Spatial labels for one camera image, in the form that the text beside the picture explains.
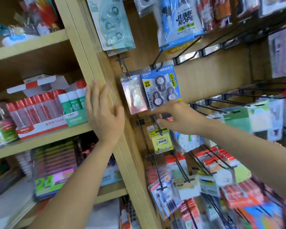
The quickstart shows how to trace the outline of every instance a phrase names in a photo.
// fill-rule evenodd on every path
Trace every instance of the blue package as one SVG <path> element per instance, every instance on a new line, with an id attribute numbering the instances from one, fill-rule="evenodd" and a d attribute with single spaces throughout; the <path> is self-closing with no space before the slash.
<path id="1" fill-rule="evenodd" d="M 158 23 L 159 46 L 168 50 L 193 41 L 195 36 L 203 34 L 195 0 L 160 0 L 154 8 Z"/>
<path id="2" fill-rule="evenodd" d="M 182 101 L 173 65 L 141 74 L 151 111 L 169 100 Z"/>

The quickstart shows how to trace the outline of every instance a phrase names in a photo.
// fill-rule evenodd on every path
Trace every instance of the blue correction tape package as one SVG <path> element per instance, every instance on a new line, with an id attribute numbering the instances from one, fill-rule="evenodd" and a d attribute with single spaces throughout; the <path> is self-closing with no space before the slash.
<path id="1" fill-rule="evenodd" d="M 87 0 L 104 51 L 135 48 L 122 0 Z"/>
<path id="2" fill-rule="evenodd" d="M 154 16 L 158 24 L 159 47 L 169 44 L 164 48 L 168 50 L 203 34 L 196 0 L 160 0 L 157 6 Z"/>
<path id="3" fill-rule="evenodd" d="M 182 101 L 173 65 L 141 74 L 151 111 L 170 100 Z"/>

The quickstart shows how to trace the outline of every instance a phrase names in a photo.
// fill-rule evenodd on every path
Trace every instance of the yellow package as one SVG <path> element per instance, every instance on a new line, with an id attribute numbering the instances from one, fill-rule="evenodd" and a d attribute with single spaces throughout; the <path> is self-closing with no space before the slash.
<path id="1" fill-rule="evenodd" d="M 151 125 L 147 127 L 147 131 L 149 134 L 150 139 L 152 140 L 155 153 L 163 153 L 165 151 L 172 150 L 174 148 L 172 144 L 172 140 L 170 138 L 170 131 L 167 128 L 161 128 L 162 135 L 158 131 L 156 125 Z"/>

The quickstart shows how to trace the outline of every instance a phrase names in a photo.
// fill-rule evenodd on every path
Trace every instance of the green correction tape package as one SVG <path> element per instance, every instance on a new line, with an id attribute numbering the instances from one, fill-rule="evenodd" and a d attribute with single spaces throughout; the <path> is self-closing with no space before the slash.
<path id="1" fill-rule="evenodd" d="M 104 51 L 135 48 L 122 0 L 87 0 Z"/>

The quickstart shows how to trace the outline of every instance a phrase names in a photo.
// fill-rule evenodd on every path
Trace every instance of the red cap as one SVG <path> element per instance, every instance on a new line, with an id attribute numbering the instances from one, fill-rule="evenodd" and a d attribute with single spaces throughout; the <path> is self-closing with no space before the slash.
<path id="1" fill-rule="evenodd" d="M 36 104 L 44 102 L 44 98 L 42 97 L 42 95 L 35 95 L 35 96 L 33 96 L 33 99 L 35 100 Z"/>
<path id="2" fill-rule="evenodd" d="M 18 109 L 24 108 L 23 100 L 17 100 L 17 101 L 16 101 L 16 105 L 17 105 L 17 108 L 18 108 Z"/>
<path id="3" fill-rule="evenodd" d="M 51 92 L 45 92 L 44 94 L 42 94 L 42 96 L 43 96 L 45 101 L 54 99 Z"/>
<path id="4" fill-rule="evenodd" d="M 6 104 L 6 108 L 8 109 L 9 112 L 13 112 L 17 110 L 17 106 L 15 103 Z"/>
<path id="5" fill-rule="evenodd" d="M 53 94 L 53 96 L 54 96 L 55 99 L 58 97 L 58 95 L 64 94 L 64 93 L 66 93 L 66 91 L 65 91 L 65 90 L 62 90 L 62 89 L 54 90 L 54 91 L 52 92 L 52 94 Z"/>
<path id="6" fill-rule="evenodd" d="M 25 107 L 32 106 L 35 104 L 33 97 L 27 97 L 23 100 L 23 102 Z"/>
<path id="7" fill-rule="evenodd" d="M 85 88 L 87 86 L 87 83 L 84 79 L 81 79 L 81 80 L 76 82 L 76 86 L 78 88 Z"/>

